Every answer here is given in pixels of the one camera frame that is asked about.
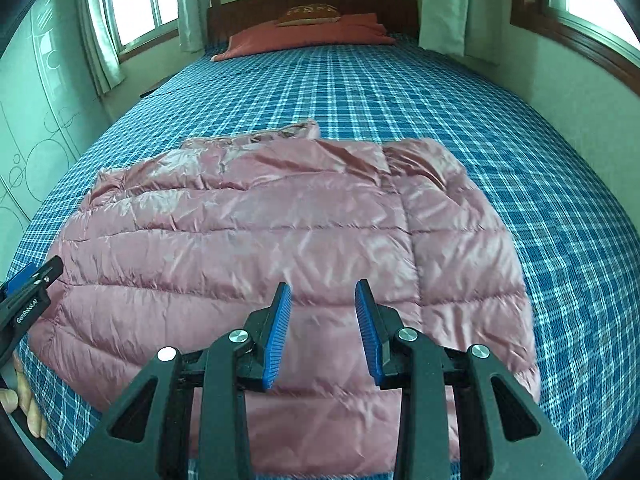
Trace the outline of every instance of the red pillowcase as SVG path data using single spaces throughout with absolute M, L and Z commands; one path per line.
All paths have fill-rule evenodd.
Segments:
M 212 61 L 250 56 L 262 52 L 287 50 L 301 46 L 325 44 L 396 44 L 386 35 L 384 25 L 375 14 L 345 14 L 333 23 L 277 27 L 275 21 L 261 23 L 234 34 L 226 52 L 216 54 Z

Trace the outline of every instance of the window frame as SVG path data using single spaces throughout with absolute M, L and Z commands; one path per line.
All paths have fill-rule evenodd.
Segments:
M 178 19 L 176 18 L 170 22 L 162 23 L 158 0 L 151 0 L 151 12 L 155 27 L 135 40 L 123 45 L 120 42 L 120 33 L 118 32 L 118 25 L 113 11 L 113 1 L 102 0 L 102 6 L 104 9 L 107 27 L 109 28 L 109 34 L 111 35 L 111 40 L 113 41 L 114 46 L 116 47 L 116 52 L 118 53 L 120 62 L 130 59 L 143 50 L 147 50 L 148 48 L 162 43 L 163 41 L 167 41 L 178 36 Z
M 548 0 L 512 0 L 511 25 L 526 28 L 587 57 L 640 96 L 640 52 L 587 20 L 549 6 Z

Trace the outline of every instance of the blue gripper pad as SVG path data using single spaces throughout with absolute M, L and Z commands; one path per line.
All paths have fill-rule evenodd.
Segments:
M 291 287 L 283 284 L 284 289 L 280 295 L 280 301 L 271 308 L 276 309 L 273 326 L 267 345 L 264 348 L 264 372 L 262 374 L 262 385 L 265 390 L 273 386 L 273 382 L 280 370 L 282 351 L 284 350 L 284 339 L 287 336 L 289 326 L 289 315 L 291 314 Z
M 21 288 L 25 283 L 29 281 L 29 278 L 33 276 L 37 270 L 38 266 L 36 264 L 28 264 L 22 270 L 20 270 L 14 277 L 12 277 L 8 282 L 6 282 L 6 294 L 7 296 L 12 295 L 16 290 Z
M 373 377 L 376 386 L 380 386 L 382 382 L 382 344 L 376 332 L 376 328 L 371 318 L 370 309 L 375 308 L 370 302 L 373 301 L 370 290 L 368 294 L 364 291 L 362 281 L 356 284 L 355 304 L 356 314 L 358 316 L 358 325 L 360 326 L 360 335 L 362 336 L 362 345 L 364 346 L 364 354 L 367 358 L 367 367 L 369 374 Z

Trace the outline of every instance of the silver screw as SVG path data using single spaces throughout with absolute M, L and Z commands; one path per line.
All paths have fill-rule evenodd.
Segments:
M 158 359 L 165 362 L 172 361 L 175 358 L 176 354 L 177 351 L 175 351 L 175 348 L 173 348 L 172 346 L 165 346 L 164 348 L 158 350 Z
M 415 341 L 418 339 L 418 333 L 413 328 L 401 328 L 398 337 L 403 341 Z
M 229 340 L 233 343 L 244 343 L 249 339 L 249 334 L 246 330 L 234 330 L 229 334 Z
M 476 357 L 486 359 L 487 357 L 489 357 L 489 354 L 491 352 L 489 352 L 489 349 L 484 345 L 473 345 L 471 347 L 471 353 Z

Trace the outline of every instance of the brown cushion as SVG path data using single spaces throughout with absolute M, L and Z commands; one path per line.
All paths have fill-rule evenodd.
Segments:
M 311 4 L 291 7 L 284 16 L 276 20 L 276 25 L 312 25 L 313 23 L 337 22 L 340 12 L 329 4 Z

